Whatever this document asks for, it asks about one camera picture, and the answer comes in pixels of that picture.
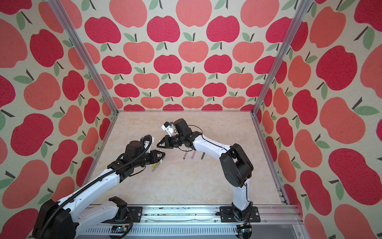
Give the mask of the white pen yellow tip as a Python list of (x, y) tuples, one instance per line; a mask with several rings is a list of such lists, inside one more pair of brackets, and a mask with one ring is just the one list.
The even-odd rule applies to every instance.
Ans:
[(155, 163), (152, 166), (152, 172), (154, 172), (162, 163), (163, 163), (162, 160), (160, 160), (158, 163)]

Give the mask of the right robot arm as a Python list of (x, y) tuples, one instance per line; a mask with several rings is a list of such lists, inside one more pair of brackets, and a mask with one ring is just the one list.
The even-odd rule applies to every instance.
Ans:
[(237, 143), (226, 145), (214, 141), (204, 136), (201, 129), (193, 131), (184, 119), (167, 121), (161, 128), (167, 135), (157, 144), (158, 148), (186, 146), (219, 160), (225, 179), (233, 187), (233, 216), (238, 222), (249, 221), (253, 203), (248, 198), (248, 185), (254, 167), (243, 148)]

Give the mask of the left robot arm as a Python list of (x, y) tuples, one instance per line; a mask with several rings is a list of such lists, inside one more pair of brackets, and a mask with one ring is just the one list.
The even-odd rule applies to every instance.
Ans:
[(145, 169), (147, 165), (161, 162), (165, 153), (151, 150), (151, 144), (150, 135), (140, 141), (131, 141), (125, 153), (96, 179), (66, 197), (45, 202), (39, 210), (32, 236), (35, 239), (75, 239), (100, 223), (114, 224), (118, 238), (126, 236), (137, 220), (124, 200), (114, 196), (100, 206), (87, 207), (109, 189), (134, 176), (135, 168)]

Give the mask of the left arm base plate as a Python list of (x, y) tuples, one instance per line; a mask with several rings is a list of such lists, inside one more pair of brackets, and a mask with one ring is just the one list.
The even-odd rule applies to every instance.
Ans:
[(117, 214), (114, 218), (103, 221), (109, 224), (129, 224), (140, 223), (142, 216), (142, 207), (122, 207), (118, 208)]

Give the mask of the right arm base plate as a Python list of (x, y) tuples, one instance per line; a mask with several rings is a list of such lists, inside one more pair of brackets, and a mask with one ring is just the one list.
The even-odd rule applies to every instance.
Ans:
[(220, 216), (222, 223), (259, 223), (261, 222), (260, 213), (257, 207), (248, 206), (244, 211), (240, 211), (234, 206), (221, 206), (215, 213)]

